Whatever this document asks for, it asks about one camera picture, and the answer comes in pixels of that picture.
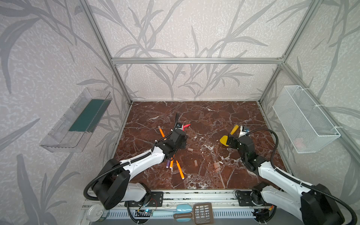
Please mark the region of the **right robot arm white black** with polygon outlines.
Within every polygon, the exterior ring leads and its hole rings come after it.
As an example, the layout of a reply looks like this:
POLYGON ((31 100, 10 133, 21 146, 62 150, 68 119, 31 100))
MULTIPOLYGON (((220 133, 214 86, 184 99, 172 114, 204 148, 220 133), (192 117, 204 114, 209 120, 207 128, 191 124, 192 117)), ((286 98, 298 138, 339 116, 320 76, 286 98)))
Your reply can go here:
POLYGON ((357 215, 348 204, 333 196, 324 185, 299 180, 256 154, 254 142, 248 135, 229 135, 220 142, 236 149, 249 171, 271 182, 263 182, 253 188, 256 199, 283 209, 305 225, 345 225, 346 220, 339 207, 342 205, 351 214, 348 224, 357 224, 357 215))

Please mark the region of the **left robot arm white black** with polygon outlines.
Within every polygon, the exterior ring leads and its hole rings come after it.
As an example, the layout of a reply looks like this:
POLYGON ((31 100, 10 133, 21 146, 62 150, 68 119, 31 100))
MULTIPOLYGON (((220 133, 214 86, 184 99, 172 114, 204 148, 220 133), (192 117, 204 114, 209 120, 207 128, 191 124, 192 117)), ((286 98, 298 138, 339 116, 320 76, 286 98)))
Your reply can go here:
POLYGON ((121 202, 149 202, 150 189, 130 181, 148 168, 170 160, 178 150, 185 149, 187 138, 185 131, 176 128, 140 155, 121 161, 109 160, 97 177, 85 186, 83 196, 101 202, 106 210, 121 202))

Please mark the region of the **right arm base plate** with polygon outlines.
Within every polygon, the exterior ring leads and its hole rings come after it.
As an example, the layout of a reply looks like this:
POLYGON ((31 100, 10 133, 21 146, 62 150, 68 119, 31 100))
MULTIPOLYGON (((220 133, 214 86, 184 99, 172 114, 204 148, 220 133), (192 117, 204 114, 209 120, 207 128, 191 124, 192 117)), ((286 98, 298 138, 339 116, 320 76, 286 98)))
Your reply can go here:
POLYGON ((264 200, 257 191, 235 191, 239 206, 264 206, 264 200))

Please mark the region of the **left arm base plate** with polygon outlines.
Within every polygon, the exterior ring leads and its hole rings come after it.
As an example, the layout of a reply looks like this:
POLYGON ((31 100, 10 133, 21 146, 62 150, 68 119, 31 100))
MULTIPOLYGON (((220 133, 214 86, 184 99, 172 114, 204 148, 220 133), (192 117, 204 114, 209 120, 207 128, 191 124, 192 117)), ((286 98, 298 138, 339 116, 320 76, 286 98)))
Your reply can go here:
POLYGON ((125 202, 125 207, 129 205, 129 207, 161 207, 163 205, 164 200, 164 192, 162 191, 154 191, 150 194, 146 194, 144 199, 140 202, 129 201, 125 202))

